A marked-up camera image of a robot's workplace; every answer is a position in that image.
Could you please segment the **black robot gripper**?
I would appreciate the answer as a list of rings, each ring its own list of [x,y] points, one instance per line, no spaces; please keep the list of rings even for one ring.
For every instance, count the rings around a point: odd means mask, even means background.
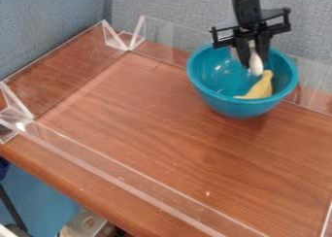
[[[271,38],[291,30],[291,9],[264,9],[261,0],[232,0],[231,20],[212,27],[213,47],[236,48],[241,64],[249,67],[249,42],[256,41],[261,62],[268,61]]]

